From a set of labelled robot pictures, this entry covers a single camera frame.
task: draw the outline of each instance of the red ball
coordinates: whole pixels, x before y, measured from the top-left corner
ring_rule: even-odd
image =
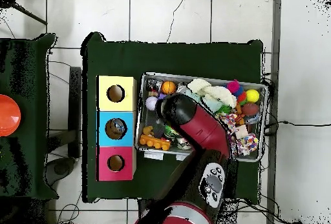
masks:
[[[254,116],[260,110],[259,106],[255,103],[246,103],[241,111],[246,116]]]

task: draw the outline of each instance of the circular hole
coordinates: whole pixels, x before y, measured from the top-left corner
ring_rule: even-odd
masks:
[[[124,159],[119,155],[113,155],[108,159],[107,164],[109,169],[118,172],[124,167]]]
[[[124,88],[120,85],[112,85],[107,90],[107,97],[114,103],[119,103],[124,99]]]
[[[106,123],[105,131],[111,139],[121,139],[127,132],[127,126],[122,119],[110,119]]]

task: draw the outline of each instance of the orange toy car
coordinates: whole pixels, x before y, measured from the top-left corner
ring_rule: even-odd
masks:
[[[170,141],[164,141],[163,139],[157,139],[146,135],[141,135],[139,142],[141,145],[147,145],[148,147],[155,147],[156,149],[162,148],[163,151],[167,151],[170,148]]]

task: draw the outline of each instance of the green cloth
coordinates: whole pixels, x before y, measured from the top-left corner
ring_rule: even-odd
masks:
[[[83,129],[87,128],[87,145],[83,146],[84,154],[87,153],[84,161],[87,165],[83,166],[87,170],[83,169],[83,178],[87,180],[83,180],[83,195],[87,201],[96,198],[153,198],[180,163],[174,155],[165,154],[159,161],[144,158],[142,152],[137,152],[137,168],[132,181],[96,181],[97,75],[132,76],[138,84],[144,72],[259,83],[261,52],[262,42],[259,40],[249,44],[188,45],[105,42],[97,32],[87,36],[81,48],[83,89],[87,89],[87,93],[83,93]],[[226,197],[248,198],[257,203],[259,163],[234,162],[230,168],[233,173],[227,184],[234,189]]]
[[[21,110],[18,129],[0,137],[0,196],[57,198],[44,182],[47,131],[46,54],[54,34],[34,40],[0,39],[0,94]]]

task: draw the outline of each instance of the yellow cube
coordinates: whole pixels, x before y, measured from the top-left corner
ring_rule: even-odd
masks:
[[[100,111],[136,111],[134,77],[98,76]]]

